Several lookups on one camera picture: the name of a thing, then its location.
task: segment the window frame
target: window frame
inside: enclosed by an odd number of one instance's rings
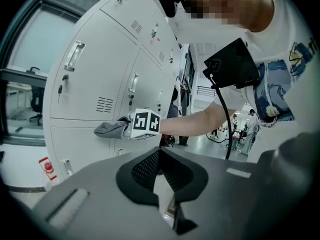
[[[22,139],[9,135],[6,115],[8,79],[10,79],[9,81],[11,82],[28,84],[31,86],[46,85],[47,77],[45,76],[30,74],[23,70],[21,71],[18,68],[10,69],[7,67],[19,36],[41,5],[53,7],[54,9],[63,11],[64,13],[77,18],[80,18],[86,13],[83,8],[65,0],[26,0],[13,17],[0,43],[0,145],[8,143],[24,146],[45,146],[44,139],[43,141],[42,139],[36,138]]]

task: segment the person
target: person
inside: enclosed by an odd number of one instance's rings
[[[244,125],[244,129],[240,132],[238,143],[240,144],[240,141],[244,139],[244,137],[247,136],[247,130],[248,130],[248,123]]]
[[[191,0],[189,9],[188,4],[183,7],[191,16],[216,17],[222,19],[222,23],[245,29],[244,39],[260,76],[258,83],[242,89],[228,86],[220,91],[229,116],[241,111],[246,102],[258,114],[261,130],[247,159],[257,163],[262,152],[278,148],[301,132],[290,109],[292,103],[289,106],[286,97],[303,74],[317,72],[319,68],[313,34],[291,0]],[[203,111],[162,120],[160,132],[199,136],[226,120],[216,97]]]
[[[210,137],[214,137],[215,140],[218,139],[218,131],[217,131],[217,129],[214,129],[214,130],[211,132]]]
[[[246,123],[247,132],[245,137],[245,143],[243,149],[240,151],[246,156],[248,155],[251,149],[253,138],[257,134],[259,128],[259,119],[256,112],[253,109],[250,109],[249,115],[251,115],[252,117],[250,118],[249,122]]]
[[[237,126],[238,126],[238,120],[237,120],[237,115],[236,114],[233,114],[232,116],[232,121],[231,121],[231,125],[233,127],[233,130],[232,130],[232,136],[235,134],[235,131],[237,129]]]

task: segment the white wall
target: white wall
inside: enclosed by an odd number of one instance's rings
[[[44,187],[46,174],[39,160],[49,157],[45,146],[20,146],[3,144],[3,163],[0,163],[0,174],[4,184],[14,187]]]
[[[197,78],[196,85],[211,88],[212,83],[209,81],[208,78],[202,75],[203,75],[202,71],[198,71],[198,78]]]

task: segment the office chair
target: office chair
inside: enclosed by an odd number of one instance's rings
[[[45,89],[41,87],[31,87],[32,90],[32,100],[31,108],[34,112],[38,113],[35,116],[30,117],[29,121],[32,119],[37,119],[37,125],[40,126],[40,119],[42,118],[42,107],[44,102]]]

